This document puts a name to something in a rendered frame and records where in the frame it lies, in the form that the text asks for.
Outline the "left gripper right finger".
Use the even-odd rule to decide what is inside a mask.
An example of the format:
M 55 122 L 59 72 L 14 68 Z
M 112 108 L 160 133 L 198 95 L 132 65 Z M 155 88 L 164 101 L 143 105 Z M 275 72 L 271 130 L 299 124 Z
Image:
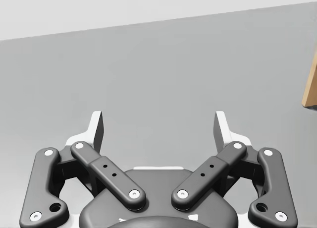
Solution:
M 230 130 L 226 115 L 216 111 L 213 136 L 217 154 L 209 157 L 171 194 L 171 204 L 187 211 L 210 190 L 223 196 L 240 178 L 252 181 L 257 199 L 247 217 L 257 227 L 296 227 L 298 217 L 282 154 L 274 148 L 255 150 L 248 137 Z

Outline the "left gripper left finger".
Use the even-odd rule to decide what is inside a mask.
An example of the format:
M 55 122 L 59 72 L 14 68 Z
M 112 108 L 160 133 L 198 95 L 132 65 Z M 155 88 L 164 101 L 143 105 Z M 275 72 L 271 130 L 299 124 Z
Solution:
M 60 199 L 65 181 L 78 178 L 97 197 L 108 190 L 126 209 L 146 205 L 146 193 L 108 157 L 100 154 L 104 136 L 103 114 L 94 111 L 85 132 L 69 137 L 62 150 L 40 149 L 34 157 L 19 218 L 21 227 L 60 227 L 70 212 Z

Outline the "tall board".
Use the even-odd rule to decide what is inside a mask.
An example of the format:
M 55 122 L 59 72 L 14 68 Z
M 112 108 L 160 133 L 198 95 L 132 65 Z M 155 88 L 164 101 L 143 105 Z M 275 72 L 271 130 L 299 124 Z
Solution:
M 317 106 L 317 51 L 314 54 L 312 66 L 307 79 L 302 105 L 305 108 Z

